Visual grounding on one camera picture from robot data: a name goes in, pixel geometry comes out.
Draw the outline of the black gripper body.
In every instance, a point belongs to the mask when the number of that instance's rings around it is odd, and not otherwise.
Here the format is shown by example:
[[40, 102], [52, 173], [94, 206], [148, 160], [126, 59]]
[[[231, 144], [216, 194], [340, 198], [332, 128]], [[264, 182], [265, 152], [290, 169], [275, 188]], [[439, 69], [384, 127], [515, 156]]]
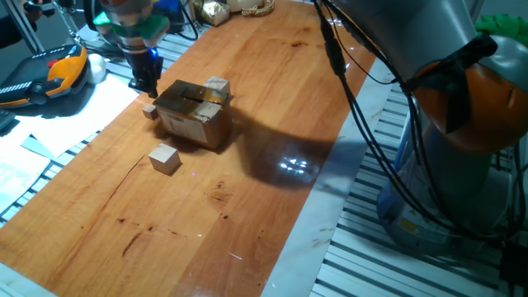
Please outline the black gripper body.
[[124, 52], [124, 55], [132, 68], [134, 78], [144, 81], [160, 79], [163, 57], [159, 55], [156, 47], [135, 52]]

